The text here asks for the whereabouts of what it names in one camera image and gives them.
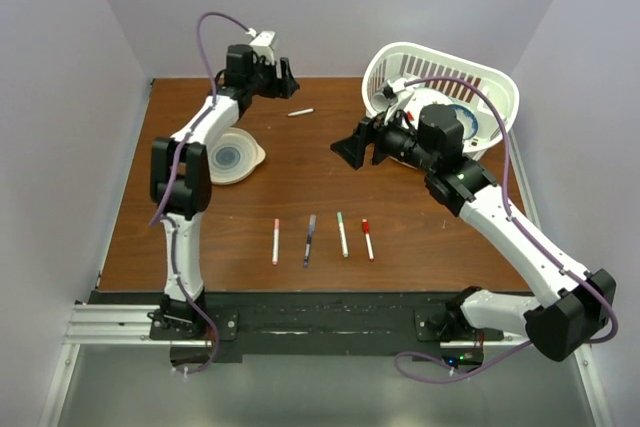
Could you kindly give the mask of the white pen green tip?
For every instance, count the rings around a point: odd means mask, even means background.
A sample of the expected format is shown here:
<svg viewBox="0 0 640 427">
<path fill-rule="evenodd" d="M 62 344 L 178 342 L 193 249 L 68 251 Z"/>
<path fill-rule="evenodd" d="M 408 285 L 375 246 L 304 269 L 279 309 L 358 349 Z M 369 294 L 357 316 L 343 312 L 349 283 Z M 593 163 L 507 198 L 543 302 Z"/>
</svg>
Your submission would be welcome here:
<svg viewBox="0 0 640 427">
<path fill-rule="evenodd" d="M 337 212 L 336 218 L 337 218 L 337 224 L 339 229 L 339 238 L 340 238 L 342 256 L 343 258 L 348 258 L 349 249 L 348 249 L 346 230 L 345 230 L 345 224 L 344 224 L 344 218 L 343 218 L 342 212 L 340 211 Z"/>
</svg>

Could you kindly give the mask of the white pen pink end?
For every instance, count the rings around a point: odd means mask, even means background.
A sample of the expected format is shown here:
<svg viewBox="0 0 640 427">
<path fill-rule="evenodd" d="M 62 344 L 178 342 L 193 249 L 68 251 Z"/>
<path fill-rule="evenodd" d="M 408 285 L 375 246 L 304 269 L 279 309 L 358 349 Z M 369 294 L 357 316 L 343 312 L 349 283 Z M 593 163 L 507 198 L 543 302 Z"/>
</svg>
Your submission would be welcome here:
<svg viewBox="0 0 640 427">
<path fill-rule="evenodd" d="M 280 240 L 280 220 L 274 219 L 273 225 L 273 242 L 272 242 L 272 265 L 277 266 L 279 263 L 279 240 Z"/>
</svg>

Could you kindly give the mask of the white pen red tip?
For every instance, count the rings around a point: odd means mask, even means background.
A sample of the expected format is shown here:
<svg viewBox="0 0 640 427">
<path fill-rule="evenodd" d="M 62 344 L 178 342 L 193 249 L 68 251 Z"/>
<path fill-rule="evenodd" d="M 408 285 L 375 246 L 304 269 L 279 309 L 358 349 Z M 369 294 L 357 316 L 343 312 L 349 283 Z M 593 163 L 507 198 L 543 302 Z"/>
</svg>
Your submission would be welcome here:
<svg viewBox="0 0 640 427">
<path fill-rule="evenodd" d="M 369 261 L 373 262 L 375 260 L 375 254 L 374 254 L 374 250 L 373 250 L 373 244 L 372 244 L 372 239 L 371 239 L 371 234 L 364 234 L 364 238 L 365 238 L 365 245 L 366 245 L 366 250 L 367 250 L 367 257 L 369 259 Z"/>
</svg>

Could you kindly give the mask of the blue pen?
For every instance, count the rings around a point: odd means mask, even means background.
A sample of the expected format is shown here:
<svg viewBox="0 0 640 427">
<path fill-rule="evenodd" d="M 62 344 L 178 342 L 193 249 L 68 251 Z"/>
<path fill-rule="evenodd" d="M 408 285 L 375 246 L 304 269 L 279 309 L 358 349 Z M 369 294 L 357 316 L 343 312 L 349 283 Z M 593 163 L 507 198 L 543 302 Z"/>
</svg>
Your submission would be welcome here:
<svg viewBox="0 0 640 427">
<path fill-rule="evenodd" d="M 317 219 L 317 216 L 315 214 L 310 215 L 306 242 L 305 242 L 305 250 L 303 255 L 303 268 L 308 268 L 309 266 L 313 234 L 316 226 L 316 219 Z"/>
</svg>

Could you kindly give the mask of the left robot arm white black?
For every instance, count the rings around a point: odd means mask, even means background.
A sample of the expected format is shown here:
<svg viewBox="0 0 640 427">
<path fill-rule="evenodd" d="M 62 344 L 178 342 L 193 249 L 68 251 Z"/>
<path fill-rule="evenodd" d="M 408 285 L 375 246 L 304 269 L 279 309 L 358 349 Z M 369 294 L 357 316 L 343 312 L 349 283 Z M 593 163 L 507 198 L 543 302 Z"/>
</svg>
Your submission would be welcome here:
<svg viewBox="0 0 640 427">
<path fill-rule="evenodd" d="M 151 145 L 149 224 L 166 237 L 167 280 L 153 325 L 196 339 L 213 327 L 206 313 L 200 230 L 211 195 L 208 148 L 233 127 L 256 97 L 289 99 L 299 89 L 290 60 L 249 44 L 227 48 L 225 67 L 209 73 L 210 91 L 184 127 Z"/>
</svg>

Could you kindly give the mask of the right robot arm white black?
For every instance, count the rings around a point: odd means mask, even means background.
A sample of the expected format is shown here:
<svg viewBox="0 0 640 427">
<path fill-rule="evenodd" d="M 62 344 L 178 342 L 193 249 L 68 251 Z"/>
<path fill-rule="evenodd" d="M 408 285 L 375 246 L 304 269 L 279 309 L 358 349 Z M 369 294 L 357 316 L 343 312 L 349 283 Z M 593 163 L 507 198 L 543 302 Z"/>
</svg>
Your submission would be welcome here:
<svg viewBox="0 0 640 427">
<path fill-rule="evenodd" d="M 447 303 L 444 335 L 466 340 L 479 329 L 514 333 L 562 361 L 596 341 L 605 326 L 617 326 L 616 282 L 606 270 L 591 272 L 563 253 L 513 206 L 496 178 L 464 154 L 463 133 L 453 106 L 432 104 L 421 109 L 415 126 L 402 111 L 365 117 L 330 148 L 354 169 L 371 148 L 374 165 L 392 158 L 422 171 L 431 197 L 485 237 L 530 288 L 530 296 L 465 289 Z"/>
</svg>

